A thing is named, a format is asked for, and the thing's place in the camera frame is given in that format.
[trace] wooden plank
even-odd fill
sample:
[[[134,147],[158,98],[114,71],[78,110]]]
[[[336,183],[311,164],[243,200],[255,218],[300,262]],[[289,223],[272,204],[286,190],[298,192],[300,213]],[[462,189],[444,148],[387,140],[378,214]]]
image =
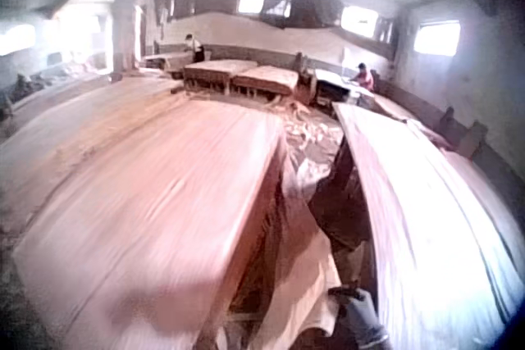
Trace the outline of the wooden plank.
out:
[[[217,326],[276,187],[278,172],[258,200],[281,131],[270,114],[188,102],[83,166],[14,253],[53,336],[191,348]]]
[[[490,345],[525,291],[491,219],[417,128],[335,108],[367,200],[393,347]]]
[[[443,149],[442,153],[485,208],[509,250],[516,270],[522,280],[525,280],[525,237],[518,221],[491,182],[474,163],[455,152]]]

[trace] gloved hand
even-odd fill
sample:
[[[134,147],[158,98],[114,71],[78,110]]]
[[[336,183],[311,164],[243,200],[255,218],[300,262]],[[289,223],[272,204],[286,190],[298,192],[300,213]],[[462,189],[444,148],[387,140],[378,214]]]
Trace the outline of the gloved hand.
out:
[[[328,293],[345,309],[344,324],[354,333],[359,348],[371,348],[388,340],[388,333],[377,319],[368,291],[339,287]]]

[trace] red shirt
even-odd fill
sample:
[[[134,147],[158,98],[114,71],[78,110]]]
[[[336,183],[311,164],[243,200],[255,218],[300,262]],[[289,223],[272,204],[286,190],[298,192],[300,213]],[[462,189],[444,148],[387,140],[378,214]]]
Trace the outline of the red shirt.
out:
[[[358,76],[355,77],[355,80],[363,88],[368,89],[370,92],[374,91],[374,77],[372,73],[368,70],[359,72]]]

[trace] table leg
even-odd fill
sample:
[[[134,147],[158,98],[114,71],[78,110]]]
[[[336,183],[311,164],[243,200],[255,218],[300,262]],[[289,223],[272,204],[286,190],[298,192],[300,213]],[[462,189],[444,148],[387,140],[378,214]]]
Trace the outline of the table leg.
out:
[[[354,168],[354,158],[350,152],[346,137],[344,137],[337,151],[334,165],[331,169],[331,183],[338,189],[344,189],[349,181],[352,169]]]

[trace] white wall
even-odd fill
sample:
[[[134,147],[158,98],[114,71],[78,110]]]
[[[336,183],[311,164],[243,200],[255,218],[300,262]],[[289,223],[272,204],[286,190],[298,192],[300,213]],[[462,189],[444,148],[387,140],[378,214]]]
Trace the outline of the white wall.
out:
[[[58,21],[46,20],[36,14],[0,16],[0,34],[10,28],[29,24],[34,26],[36,42],[32,48],[23,49],[0,57],[0,89],[16,82],[17,74],[32,75],[48,66],[48,55],[61,50],[56,40]]]
[[[257,20],[221,13],[207,13],[172,21],[164,27],[161,39],[160,28],[148,17],[148,45],[156,39],[161,45],[183,43],[188,33],[203,44],[231,45],[275,52],[296,54],[302,52],[312,59],[340,65],[344,48],[349,49],[350,65],[360,62],[386,75],[389,62],[379,55],[358,47],[332,32],[330,29],[278,29]]]
[[[512,0],[500,0],[488,17],[470,0],[446,0],[413,10],[401,32],[395,82],[469,127],[479,120],[487,142],[525,180],[525,46],[523,23]],[[423,22],[459,20],[454,57],[416,53],[413,41]]]

